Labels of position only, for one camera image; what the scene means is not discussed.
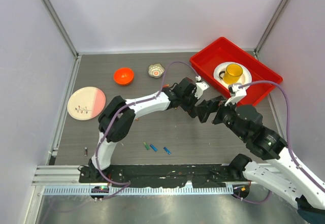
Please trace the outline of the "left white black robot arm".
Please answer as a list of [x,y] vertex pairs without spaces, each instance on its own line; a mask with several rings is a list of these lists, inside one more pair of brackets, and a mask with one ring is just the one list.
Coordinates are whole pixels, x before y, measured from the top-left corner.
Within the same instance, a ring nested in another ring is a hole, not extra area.
[[188,114],[209,85],[204,81],[193,82],[188,77],[171,87],[137,99],[116,96],[98,118],[100,138],[92,158],[88,162],[90,176],[98,183],[108,177],[111,157],[118,142],[123,140],[135,121],[142,116],[181,107]]

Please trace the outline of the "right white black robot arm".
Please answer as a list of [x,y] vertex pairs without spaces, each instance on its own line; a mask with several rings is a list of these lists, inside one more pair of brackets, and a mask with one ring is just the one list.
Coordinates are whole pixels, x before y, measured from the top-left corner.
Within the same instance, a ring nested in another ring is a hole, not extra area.
[[255,181],[295,207],[307,223],[324,223],[324,181],[296,156],[286,139],[263,125],[263,117],[254,106],[238,107],[217,97],[207,103],[204,118],[211,113],[215,113],[213,124],[223,123],[252,154],[282,174],[279,177],[238,154],[229,168],[232,179]]

